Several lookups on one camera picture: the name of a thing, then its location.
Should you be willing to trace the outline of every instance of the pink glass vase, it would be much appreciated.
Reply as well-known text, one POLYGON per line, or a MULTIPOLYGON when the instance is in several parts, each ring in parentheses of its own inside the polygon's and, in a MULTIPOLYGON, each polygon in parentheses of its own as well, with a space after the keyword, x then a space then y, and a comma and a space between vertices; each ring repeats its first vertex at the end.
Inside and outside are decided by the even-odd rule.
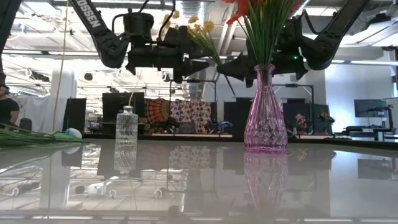
POLYGON ((272 223, 279 213, 280 202, 289 175, 286 154, 245 153, 244 174, 254 203, 256 220, 272 223))
POLYGON ((272 89, 274 69, 275 66, 271 64, 254 67, 257 73, 257 90, 244 130, 244 146, 247 152, 284 154, 287 150, 285 121, 272 89))

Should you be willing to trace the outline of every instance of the monitor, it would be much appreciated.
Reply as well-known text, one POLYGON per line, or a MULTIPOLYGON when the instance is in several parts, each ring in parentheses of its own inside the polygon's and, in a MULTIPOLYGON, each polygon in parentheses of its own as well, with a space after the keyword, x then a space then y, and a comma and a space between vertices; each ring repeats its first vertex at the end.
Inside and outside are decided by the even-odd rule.
POLYGON ((354 100, 356 118, 386 118, 385 100, 354 100))

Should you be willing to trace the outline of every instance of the cable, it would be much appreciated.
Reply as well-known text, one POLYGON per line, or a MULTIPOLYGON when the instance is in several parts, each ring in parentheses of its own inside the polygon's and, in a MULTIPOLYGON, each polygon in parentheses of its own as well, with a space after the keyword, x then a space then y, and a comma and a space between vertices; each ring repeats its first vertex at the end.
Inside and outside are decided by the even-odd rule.
POLYGON ((69 7, 69 0, 67 0, 66 11, 65 11, 66 15, 65 15, 65 27, 63 28, 63 50, 62 50, 62 59, 61 59, 61 69, 60 69, 60 76, 59 76, 59 80, 58 80, 57 95, 55 97, 54 117, 52 120, 52 132, 55 131, 55 120, 57 118, 57 106, 58 106, 58 98, 60 96, 60 87, 61 87, 62 73, 63 73, 63 63, 65 61, 65 50, 67 47, 68 7, 69 7))
POLYGON ((166 26, 166 24, 169 22, 169 20, 170 20, 171 17, 173 16, 174 11, 175 11, 175 0, 173 0, 173 9, 172 9, 172 12, 170 13, 170 15, 168 16, 168 18, 163 22, 162 26, 160 27, 159 34, 158 34, 158 41, 162 41, 162 31, 163 31, 163 28, 166 26))
POLYGON ((146 0, 146 1, 142 4, 142 6, 141 6, 141 8, 139 9, 138 12, 142 12, 142 10, 144 10, 145 6, 147 6, 147 3, 148 3, 148 2, 149 2, 149 0, 146 0))
POLYGON ((303 14, 300 16, 300 18, 301 18, 302 16, 304 16, 304 18, 305 18, 305 20, 306 20, 306 22, 307 22, 307 24, 308 24, 308 26, 309 26, 309 28, 310 28, 310 30, 311 30, 312 33, 318 35, 318 34, 320 34, 321 32, 323 32, 323 31, 326 29, 326 28, 325 28, 325 29, 323 29, 321 32, 317 32, 317 31, 315 30, 315 28, 313 27, 312 23, 311 23, 310 15, 308 15, 308 13, 307 13, 307 11, 306 11, 305 9, 303 10, 303 14))

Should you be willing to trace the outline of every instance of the person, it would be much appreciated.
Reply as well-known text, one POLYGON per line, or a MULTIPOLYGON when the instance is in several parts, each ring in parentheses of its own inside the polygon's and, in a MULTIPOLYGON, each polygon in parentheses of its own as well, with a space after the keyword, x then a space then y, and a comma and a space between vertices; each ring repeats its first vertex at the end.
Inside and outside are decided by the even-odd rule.
MULTIPOLYGON (((17 102, 7 97, 8 94, 8 86, 0 84, 0 123, 15 126, 15 122, 18 119, 19 106, 17 102)), ((9 127, 0 124, 0 129, 9 130, 9 127)))

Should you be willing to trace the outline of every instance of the exposed ductwork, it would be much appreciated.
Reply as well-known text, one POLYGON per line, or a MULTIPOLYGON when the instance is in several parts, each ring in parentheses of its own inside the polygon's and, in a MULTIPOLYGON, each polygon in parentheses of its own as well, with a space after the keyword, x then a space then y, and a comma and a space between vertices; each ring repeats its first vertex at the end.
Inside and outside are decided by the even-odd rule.
POLYGON ((203 5, 204 3, 200 1, 181 1, 183 15, 187 17, 191 16, 203 17, 204 15, 203 5))

